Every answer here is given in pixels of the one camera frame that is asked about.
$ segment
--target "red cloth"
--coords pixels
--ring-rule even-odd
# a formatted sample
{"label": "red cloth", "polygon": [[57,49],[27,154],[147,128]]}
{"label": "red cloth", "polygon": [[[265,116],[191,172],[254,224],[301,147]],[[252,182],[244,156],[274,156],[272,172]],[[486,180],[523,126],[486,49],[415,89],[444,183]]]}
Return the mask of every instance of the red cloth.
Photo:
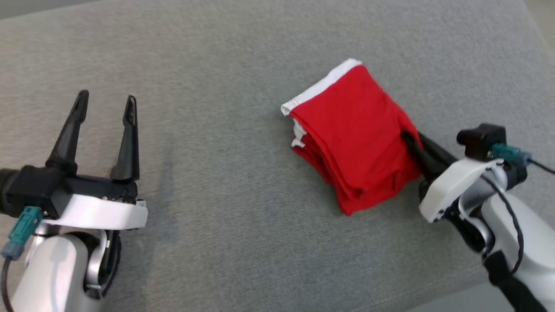
{"label": "red cloth", "polygon": [[319,82],[321,92],[288,102],[289,116],[306,132],[304,146],[294,151],[335,187],[347,215],[393,197],[420,175],[400,137],[407,130],[418,138],[415,126],[366,67],[352,61],[346,61],[345,73],[333,74],[342,64],[330,73],[334,78]]}

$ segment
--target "stitching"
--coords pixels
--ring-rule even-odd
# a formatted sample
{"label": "stitching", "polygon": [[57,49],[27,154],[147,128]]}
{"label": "stitching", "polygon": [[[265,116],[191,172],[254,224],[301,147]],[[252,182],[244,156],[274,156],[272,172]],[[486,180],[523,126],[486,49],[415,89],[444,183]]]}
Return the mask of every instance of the stitching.
{"label": "stitching", "polygon": [[439,285],[447,284],[447,282],[452,282],[453,279],[457,279],[457,280],[458,280],[459,277],[461,277],[461,276],[463,276],[463,275],[468,275],[469,272],[476,271],[476,269],[479,269],[479,268],[481,268],[480,265],[474,266],[473,268],[470,268],[470,269],[468,269],[468,270],[459,272],[459,273],[457,273],[457,274],[455,274],[455,275],[449,276],[448,278],[444,279],[443,281],[440,281],[440,282],[435,282],[435,281],[430,282],[430,283],[428,283],[428,284],[427,284],[425,287],[423,287],[423,288],[422,288],[422,287],[420,287],[420,288],[414,288],[414,289],[412,289],[412,290],[405,291],[404,293],[396,294],[396,295],[393,295],[393,296],[391,296],[391,297],[388,297],[388,298],[385,298],[385,299],[376,301],[376,302],[374,302],[374,303],[372,303],[372,304],[370,304],[370,305],[363,305],[363,306],[360,306],[360,307],[358,307],[358,308],[352,310],[351,312],[356,312],[356,311],[359,311],[359,310],[365,309],[365,308],[368,308],[369,310],[374,310],[375,308],[379,308],[380,306],[384,306],[385,303],[386,303],[387,301],[391,301],[391,299],[394,299],[394,298],[397,298],[397,297],[400,297],[400,296],[405,296],[405,295],[412,294],[412,293],[424,292],[424,291],[429,290],[429,289],[431,289],[431,288],[433,288],[433,287],[436,287],[436,286],[439,286]]}

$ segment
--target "gray fabric surface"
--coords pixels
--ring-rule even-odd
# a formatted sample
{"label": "gray fabric surface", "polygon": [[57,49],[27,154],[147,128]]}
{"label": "gray fabric surface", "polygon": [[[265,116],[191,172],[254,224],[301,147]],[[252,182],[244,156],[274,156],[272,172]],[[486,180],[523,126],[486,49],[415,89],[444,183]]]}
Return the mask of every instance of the gray fabric surface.
{"label": "gray fabric surface", "polygon": [[[456,155],[491,122],[553,162],[547,48],[520,0],[102,0],[1,20],[0,38],[0,167],[42,165],[86,88],[79,172],[108,175],[138,100],[149,221],[123,235],[107,311],[394,311],[486,279],[416,183],[345,217],[291,151],[279,105],[348,57]],[[530,174],[516,193],[555,225],[554,180]]]}

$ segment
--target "red fabric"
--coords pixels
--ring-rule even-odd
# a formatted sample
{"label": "red fabric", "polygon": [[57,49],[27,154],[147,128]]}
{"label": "red fabric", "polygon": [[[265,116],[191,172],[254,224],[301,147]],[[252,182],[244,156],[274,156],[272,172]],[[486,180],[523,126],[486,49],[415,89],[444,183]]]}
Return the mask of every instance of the red fabric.
{"label": "red fabric", "polygon": [[351,215],[396,195],[420,170],[400,137],[418,132],[406,113],[355,66],[289,116],[307,131],[294,151],[332,184],[341,210]]}

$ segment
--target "black strap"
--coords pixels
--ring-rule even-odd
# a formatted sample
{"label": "black strap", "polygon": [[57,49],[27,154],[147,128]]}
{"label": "black strap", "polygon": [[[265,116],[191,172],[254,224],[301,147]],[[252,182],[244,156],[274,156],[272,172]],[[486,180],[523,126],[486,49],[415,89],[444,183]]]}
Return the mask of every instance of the black strap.
{"label": "black strap", "polygon": [[500,250],[486,258],[484,267],[490,275],[490,283],[501,290],[515,311],[546,311],[528,287],[510,274],[505,255]]}

